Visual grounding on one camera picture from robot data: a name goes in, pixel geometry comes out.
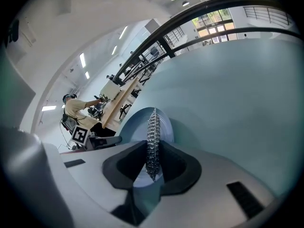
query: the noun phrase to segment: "person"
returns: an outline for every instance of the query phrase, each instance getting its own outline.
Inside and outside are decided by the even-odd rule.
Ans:
[[[71,95],[65,95],[63,96],[62,101],[65,104],[65,114],[75,119],[79,126],[96,133],[98,137],[112,137],[115,135],[116,132],[108,128],[103,128],[101,122],[97,119],[84,115],[80,112],[80,110],[84,110],[90,106],[100,103],[100,98],[94,101],[84,102],[74,99]]]

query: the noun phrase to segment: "wooden plank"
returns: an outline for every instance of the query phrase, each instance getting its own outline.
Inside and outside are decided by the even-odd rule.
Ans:
[[[138,82],[137,78],[131,80],[130,82],[121,87],[121,92],[118,94],[115,100],[110,101],[108,104],[106,104],[104,108],[104,115],[101,119],[103,128],[106,128],[110,121],[115,118],[121,106],[124,104],[128,96],[138,84],[140,83]]]

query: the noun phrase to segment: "metal railing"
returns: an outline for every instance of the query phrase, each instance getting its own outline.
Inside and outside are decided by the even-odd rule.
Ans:
[[[285,28],[293,23],[286,12],[271,7],[247,6],[244,7],[247,18],[261,19]]]
[[[160,26],[157,30],[155,30],[127,59],[125,64],[120,68],[117,72],[113,80],[115,81],[127,67],[133,66],[132,71],[125,77],[123,80],[127,82],[128,80],[135,78],[142,71],[147,72],[150,71],[147,78],[143,79],[143,76],[140,78],[140,82],[143,84],[149,80],[152,73],[155,71],[156,67],[164,60],[165,57],[173,58],[175,57],[175,52],[187,48],[193,44],[202,42],[204,40],[208,40],[214,37],[220,37],[223,35],[235,34],[235,33],[246,33],[246,32],[276,32],[287,34],[290,36],[294,36],[302,39],[302,36],[294,33],[292,31],[282,29],[282,28],[259,28],[259,27],[246,27],[246,28],[235,28],[220,31],[217,33],[209,34],[192,41],[186,42],[178,47],[171,48],[170,43],[166,39],[166,36],[171,32],[177,29],[180,25],[201,16],[202,14],[207,14],[216,10],[232,8],[232,7],[240,7],[240,6],[250,6],[250,5],[258,5],[258,6],[266,6],[272,9],[282,10],[282,5],[278,0],[209,0],[203,3],[200,3],[196,6],[189,8],[188,10],[183,11],[177,16],[173,17],[165,24]],[[155,47],[153,45],[158,45],[157,50],[160,52],[156,53],[155,49],[154,53],[151,48]],[[149,52],[153,55],[150,60],[146,58],[144,55],[145,51]]]
[[[165,35],[165,39],[171,45],[171,47],[174,47],[184,35],[185,34],[181,27],[178,26],[176,29]]]

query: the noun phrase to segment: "ceiling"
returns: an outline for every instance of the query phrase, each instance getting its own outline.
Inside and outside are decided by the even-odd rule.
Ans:
[[[36,92],[21,127],[34,132],[41,108],[54,84],[68,77],[72,86],[86,78],[79,55],[92,63],[89,74],[98,72],[109,59],[115,38],[125,25],[173,16],[199,2],[188,0],[31,0],[18,14],[21,36],[8,48],[8,55],[29,86]]]

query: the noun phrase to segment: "black cutout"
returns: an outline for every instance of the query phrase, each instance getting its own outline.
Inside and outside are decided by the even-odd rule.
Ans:
[[[227,184],[227,187],[248,219],[253,218],[264,209],[259,201],[241,182],[237,181]]]
[[[72,167],[72,166],[76,166],[76,165],[81,165],[85,163],[84,160],[82,159],[78,159],[78,160],[74,160],[74,161],[68,161],[68,162],[64,162],[64,165],[69,168],[69,167]]]

